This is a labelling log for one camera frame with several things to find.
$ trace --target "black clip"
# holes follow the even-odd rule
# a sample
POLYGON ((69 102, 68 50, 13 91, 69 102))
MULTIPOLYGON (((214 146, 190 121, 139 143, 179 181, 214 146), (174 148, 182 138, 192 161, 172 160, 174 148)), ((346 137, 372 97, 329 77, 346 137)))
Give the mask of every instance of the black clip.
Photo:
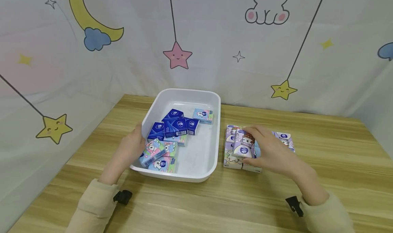
POLYGON ((292 212, 296 212, 299 217, 303 217, 304 213, 302 209, 300 208, 300 202, 297 200, 297 197, 289 197, 285 199, 288 203, 288 205, 291 207, 292 212))
POLYGON ((132 193, 128 190, 117 192, 113 197, 113 202, 118 201, 120 204, 127 205, 132 197, 132 193))

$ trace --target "wood grain tabletop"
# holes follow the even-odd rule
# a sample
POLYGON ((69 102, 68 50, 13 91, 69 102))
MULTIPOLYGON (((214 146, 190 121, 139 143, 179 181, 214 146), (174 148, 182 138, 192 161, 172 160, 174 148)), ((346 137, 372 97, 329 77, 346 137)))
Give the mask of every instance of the wood grain tabletop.
MULTIPOLYGON (((124 95, 9 232, 64 232, 90 181, 153 100, 124 95)), ((285 202, 300 194, 293 181, 223 168, 226 125, 253 123, 292 135, 297 155, 341 199, 357 233, 393 232, 393 161, 362 122, 228 105, 221 109, 219 163, 210 178, 193 184, 125 171, 119 185, 134 196, 116 207, 106 232, 307 232, 285 202)))

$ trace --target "white plastic tray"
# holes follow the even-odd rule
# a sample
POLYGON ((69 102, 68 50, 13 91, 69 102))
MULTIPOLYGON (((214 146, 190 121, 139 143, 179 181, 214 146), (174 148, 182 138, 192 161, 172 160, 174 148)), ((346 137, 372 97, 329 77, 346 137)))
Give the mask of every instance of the white plastic tray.
POLYGON ((209 178, 217 166, 220 139, 221 98, 211 91, 166 89, 161 91, 142 122, 142 135, 147 137, 154 122, 160 122, 171 110, 192 117, 194 109, 213 111, 213 123, 199 124, 196 135, 188 135, 186 146, 179 147, 176 173, 160 173, 142 168, 139 160, 130 166, 139 173, 162 179, 200 183, 209 178))

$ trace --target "tissue pack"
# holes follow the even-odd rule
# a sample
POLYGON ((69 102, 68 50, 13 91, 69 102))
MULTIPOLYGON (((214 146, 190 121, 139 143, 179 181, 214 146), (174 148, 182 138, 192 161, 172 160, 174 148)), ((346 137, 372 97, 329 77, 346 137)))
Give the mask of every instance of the tissue pack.
POLYGON ((236 131, 240 129, 238 126, 227 125, 227 132, 225 133, 225 142, 234 143, 236 131))
POLYGON ((182 111, 173 108, 171 109, 171 111, 168 112, 168 114, 161 121, 164 122, 165 120, 173 120, 181 117, 184 117, 184 113, 182 111))
POLYGON ((185 117, 184 119, 186 120, 187 133, 190 135, 195 135, 195 133, 197 132, 199 120, 187 117, 185 117))
POLYGON ((164 125, 160 122, 155 122, 153 127, 150 130, 150 133, 147 137, 147 141, 150 142, 151 140, 158 139, 160 141, 164 140, 164 125))
POLYGON ((164 137, 164 141, 168 142, 177 142, 179 146, 185 146, 186 145, 186 140, 187 140, 187 135, 181 135, 177 137, 164 137))
POLYGON ((241 159, 235 157, 233 154, 233 143, 225 143, 225 150, 223 152, 223 166, 225 168, 241 169, 242 162, 241 159))
POLYGON ((233 145, 233 156, 240 158, 252 158, 254 153, 255 139, 242 129, 236 131, 235 143, 233 145))
POLYGON ((194 114, 192 115, 193 119, 198 119, 202 124, 212 124, 213 122, 213 111, 209 109, 199 109, 196 108, 194 110, 194 114))
POLYGON ((166 119, 163 122, 165 137, 174 137, 187 134, 186 119, 183 117, 178 119, 166 119))
POLYGON ((294 142, 292 141, 292 137, 289 133, 284 132, 272 132, 273 135, 276 136, 282 143, 284 143, 292 152, 295 152, 294 142))
POLYGON ((162 156, 176 157, 178 144, 176 142, 161 142, 164 145, 166 153, 162 156))
POLYGON ((157 138, 147 143, 145 150, 139 157, 139 161, 143 167, 150 165, 157 158, 166 153, 164 145, 157 138))
MULTIPOLYGON (((255 142, 253 158, 257 158, 257 157, 261 157, 261 149, 257 147, 257 143, 255 142)), ((255 166, 251 166, 247 164, 243 164, 242 169, 254 173, 261 173, 262 171, 262 168, 256 168, 255 166)))
POLYGON ((161 156, 148 166, 149 170, 160 171, 163 173, 175 173, 176 158, 161 156))

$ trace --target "yellow star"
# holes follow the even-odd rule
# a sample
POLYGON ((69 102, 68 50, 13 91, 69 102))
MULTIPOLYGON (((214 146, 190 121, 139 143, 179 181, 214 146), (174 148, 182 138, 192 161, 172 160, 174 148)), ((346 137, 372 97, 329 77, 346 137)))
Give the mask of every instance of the yellow star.
POLYGON ((67 126, 67 114, 63 114, 57 119, 44 116, 44 129, 36 135, 36 138, 50 137, 56 144, 60 143, 61 136, 64 133, 72 132, 72 128, 67 126))
POLYGON ((295 91, 297 91, 297 89, 289 87, 288 80, 284 81, 281 85, 272 86, 272 89, 274 90, 272 98, 280 97, 285 100, 288 100, 288 96, 290 93, 294 93, 295 91))
POLYGON ((323 50, 328 49, 329 47, 333 46, 331 39, 328 39, 326 42, 321 43, 323 50))
POLYGON ((33 57, 26 57, 22 54, 19 54, 19 57, 20 57, 19 62, 18 62, 19 64, 26 64, 26 65, 30 66, 30 61, 33 57))

